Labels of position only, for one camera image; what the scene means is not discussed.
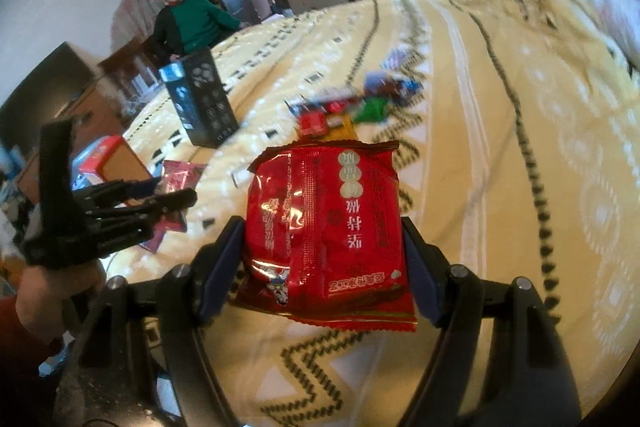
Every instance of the person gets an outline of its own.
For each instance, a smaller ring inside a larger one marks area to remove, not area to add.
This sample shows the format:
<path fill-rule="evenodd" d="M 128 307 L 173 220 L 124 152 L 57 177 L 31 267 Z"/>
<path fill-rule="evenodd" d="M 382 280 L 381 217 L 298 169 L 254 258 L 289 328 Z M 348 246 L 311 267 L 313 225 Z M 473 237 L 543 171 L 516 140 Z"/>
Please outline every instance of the person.
<path fill-rule="evenodd" d="M 103 284 L 96 263 L 60 270 L 27 267 L 17 296 L 0 299 L 0 426 L 52 422 L 56 385 L 41 378 L 38 367 L 63 347 L 63 301 Z"/>
<path fill-rule="evenodd" d="M 164 0 L 151 41 L 163 60 L 175 62 L 204 48 L 212 48 L 228 31 L 248 26 L 209 0 Z"/>

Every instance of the black sleeve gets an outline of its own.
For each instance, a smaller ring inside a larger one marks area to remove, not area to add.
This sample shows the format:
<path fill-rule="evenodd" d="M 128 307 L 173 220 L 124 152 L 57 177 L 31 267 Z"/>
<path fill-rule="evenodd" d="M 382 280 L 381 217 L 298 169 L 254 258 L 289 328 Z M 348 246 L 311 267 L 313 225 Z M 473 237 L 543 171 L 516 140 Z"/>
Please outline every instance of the black sleeve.
<path fill-rule="evenodd" d="M 161 60 L 169 60 L 174 53 L 167 46 L 167 13 L 166 8 L 162 8 L 156 17 L 153 35 L 151 35 L 151 44 L 154 52 Z"/>

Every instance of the patterned bedspread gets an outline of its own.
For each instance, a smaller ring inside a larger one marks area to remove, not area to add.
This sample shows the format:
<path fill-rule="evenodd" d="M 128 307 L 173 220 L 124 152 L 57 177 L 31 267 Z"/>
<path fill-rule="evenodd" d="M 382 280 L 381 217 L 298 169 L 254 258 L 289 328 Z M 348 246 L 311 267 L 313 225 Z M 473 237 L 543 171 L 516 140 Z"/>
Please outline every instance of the patterned bedspread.
<path fill-rule="evenodd" d="M 284 100 L 361 87 L 395 48 L 423 92 L 360 139 L 398 139 L 402 213 L 452 263 L 480 277 L 529 277 L 550 310 L 588 412 L 640 337 L 638 88 L 616 45 L 577 0 L 363 0 L 241 32 L 213 49 L 241 130 L 219 150 L 182 139 L 162 92 L 126 134 L 150 166 L 207 162 L 187 234 L 156 256 L 133 248 L 109 275 L 131 282 L 189 262 L 244 214 L 245 167 L 286 144 Z M 204 332 L 239 418 L 252 426 L 395 425 L 437 331 L 354 334 L 227 307 Z M 490 325 L 465 397 L 479 397 Z"/>

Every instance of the television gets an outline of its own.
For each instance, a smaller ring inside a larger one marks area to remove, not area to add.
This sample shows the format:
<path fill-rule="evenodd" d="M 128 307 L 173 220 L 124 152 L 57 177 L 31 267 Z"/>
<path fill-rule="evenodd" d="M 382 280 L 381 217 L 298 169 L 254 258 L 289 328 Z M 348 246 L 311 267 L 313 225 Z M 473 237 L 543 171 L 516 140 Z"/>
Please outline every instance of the television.
<path fill-rule="evenodd" d="M 66 42 L 39 63 L 0 107 L 0 142 L 27 158 L 40 130 L 94 81 L 94 72 Z"/>

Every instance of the human hand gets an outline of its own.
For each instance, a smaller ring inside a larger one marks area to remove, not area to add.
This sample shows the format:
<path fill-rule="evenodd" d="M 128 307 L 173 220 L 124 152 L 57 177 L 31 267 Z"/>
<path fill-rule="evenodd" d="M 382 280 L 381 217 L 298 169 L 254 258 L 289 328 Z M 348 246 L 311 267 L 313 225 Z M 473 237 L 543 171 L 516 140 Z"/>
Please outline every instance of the human hand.
<path fill-rule="evenodd" d="M 103 284 L 104 271 L 99 261 L 60 270 L 29 266 L 22 274 L 15 312 L 27 331 L 50 344 L 65 332 L 62 302 L 89 288 L 99 290 Z"/>

